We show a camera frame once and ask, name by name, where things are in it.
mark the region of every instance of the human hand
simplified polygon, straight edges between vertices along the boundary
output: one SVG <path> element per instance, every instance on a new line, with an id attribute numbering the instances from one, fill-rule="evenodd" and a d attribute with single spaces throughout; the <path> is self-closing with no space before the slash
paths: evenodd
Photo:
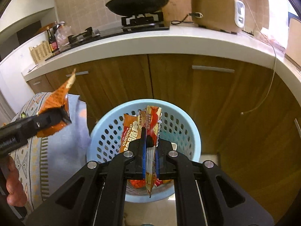
<path id="1" fill-rule="evenodd" d="M 7 203 L 12 206 L 25 206 L 27 197 L 24 192 L 23 185 L 19 181 L 19 171 L 10 155 L 7 157 L 7 167 L 10 172 L 6 179 L 6 188 L 9 192 L 9 195 L 7 196 Z"/>

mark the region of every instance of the patterned fabric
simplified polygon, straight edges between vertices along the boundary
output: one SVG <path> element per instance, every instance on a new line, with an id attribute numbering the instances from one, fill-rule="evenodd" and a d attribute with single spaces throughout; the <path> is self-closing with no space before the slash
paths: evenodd
<path id="1" fill-rule="evenodd" d="M 12 121 L 35 115 L 50 93 L 36 94 Z M 28 144 L 11 153 L 27 195 L 28 214 L 54 193 L 86 163 L 90 136 L 86 122 L 86 104 L 77 95 L 69 95 L 72 124 L 52 136 L 32 137 Z"/>

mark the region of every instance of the wooden cabinet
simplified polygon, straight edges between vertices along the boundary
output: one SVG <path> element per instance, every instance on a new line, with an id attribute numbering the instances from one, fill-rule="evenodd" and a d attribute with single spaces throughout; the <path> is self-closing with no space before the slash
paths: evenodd
<path id="1" fill-rule="evenodd" d="M 89 129 L 104 114 L 130 100 L 153 98 L 147 55 L 95 60 L 46 74 L 53 88 L 63 84 L 73 69 L 77 76 L 70 93 L 87 103 Z"/>
<path id="2" fill-rule="evenodd" d="M 27 83 L 36 94 L 39 92 L 53 92 L 54 90 L 45 75 L 36 77 Z"/>
<path id="3" fill-rule="evenodd" d="M 260 108 L 241 115 L 263 100 L 272 70 L 197 55 L 149 55 L 149 63 L 154 98 L 192 117 L 202 153 L 219 154 L 221 168 L 277 222 L 301 186 L 301 108 L 285 83 L 275 75 Z"/>

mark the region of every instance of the blue plastic basket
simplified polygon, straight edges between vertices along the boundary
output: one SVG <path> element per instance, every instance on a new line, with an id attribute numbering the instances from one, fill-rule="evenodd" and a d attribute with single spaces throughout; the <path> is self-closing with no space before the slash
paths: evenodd
<path id="1" fill-rule="evenodd" d="M 162 108 L 160 138 L 178 145 L 177 151 L 192 161 L 199 161 L 201 156 L 201 138 L 199 131 L 190 116 L 179 107 L 156 99 L 139 99 L 121 104 L 106 113 L 91 133 L 91 145 L 87 151 L 87 161 L 99 163 L 110 161 L 118 154 L 123 131 L 123 114 L 136 115 L 147 105 Z M 125 201 L 153 202 L 174 194 L 173 182 L 153 188 L 149 198 L 146 189 L 136 189 L 129 183 L 126 187 Z"/>

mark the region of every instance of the beige storage basket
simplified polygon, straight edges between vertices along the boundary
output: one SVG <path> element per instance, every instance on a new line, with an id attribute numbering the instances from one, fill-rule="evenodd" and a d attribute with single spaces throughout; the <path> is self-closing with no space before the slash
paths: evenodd
<path id="1" fill-rule="evenodd" d="M 45 40 L 36 47 L 30 47 L 29 50 L 36 64 L 52 56 L 49 42 Z"/>

